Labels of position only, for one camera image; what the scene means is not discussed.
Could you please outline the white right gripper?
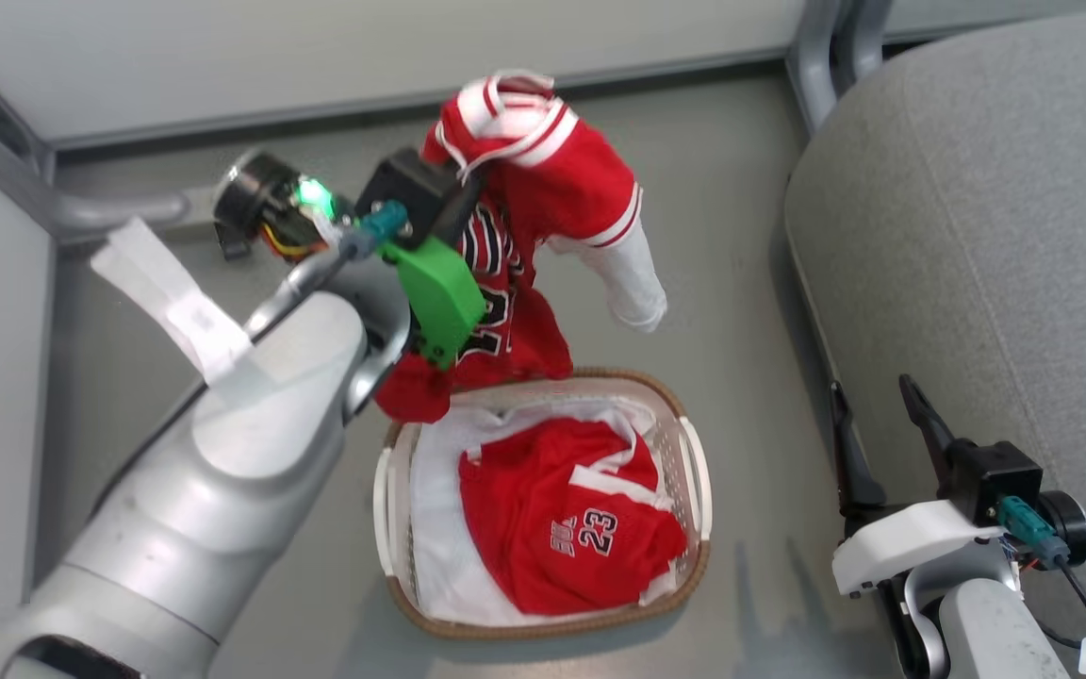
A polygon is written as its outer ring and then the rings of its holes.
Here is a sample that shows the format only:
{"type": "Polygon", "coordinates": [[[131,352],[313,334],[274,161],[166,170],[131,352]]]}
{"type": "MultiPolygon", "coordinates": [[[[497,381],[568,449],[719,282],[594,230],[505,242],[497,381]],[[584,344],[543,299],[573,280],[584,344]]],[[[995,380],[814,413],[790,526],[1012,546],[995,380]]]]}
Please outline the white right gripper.
{"type": "MultiPolygon", "coordinates": [[[[948,448],[954,433],[913,376],[899,376],[899,391],[908,418],[919,429],[936,474],[949,474],[948,448]]],[[[861,443],[853,428],[853,408],[839,381],[829,383],[833,464],[842,516],[856,516],[886,505],[886,491],[872,477],[861,443]]],[[[931,559],[973,544],[975,538],[999,538],[1001,525],[978,527],[967,519],[951,500],[915,503],[858,529],[836,546],[831,561],[833,579],[842,596],[861,593],[931,559]]]]}

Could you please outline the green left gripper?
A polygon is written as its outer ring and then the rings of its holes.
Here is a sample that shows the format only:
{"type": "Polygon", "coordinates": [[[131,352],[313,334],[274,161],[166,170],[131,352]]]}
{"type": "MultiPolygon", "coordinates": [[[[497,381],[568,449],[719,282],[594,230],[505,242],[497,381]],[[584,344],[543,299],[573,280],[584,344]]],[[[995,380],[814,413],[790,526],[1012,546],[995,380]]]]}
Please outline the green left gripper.
{"type": "Polygon", "coordinates": [[[417,249],[389,241],[381,246],[381,257],[395,268],[417,318],[417,353],[449,370],[485,315],[485,298],[465,259],[435,236],[417,249]]]}

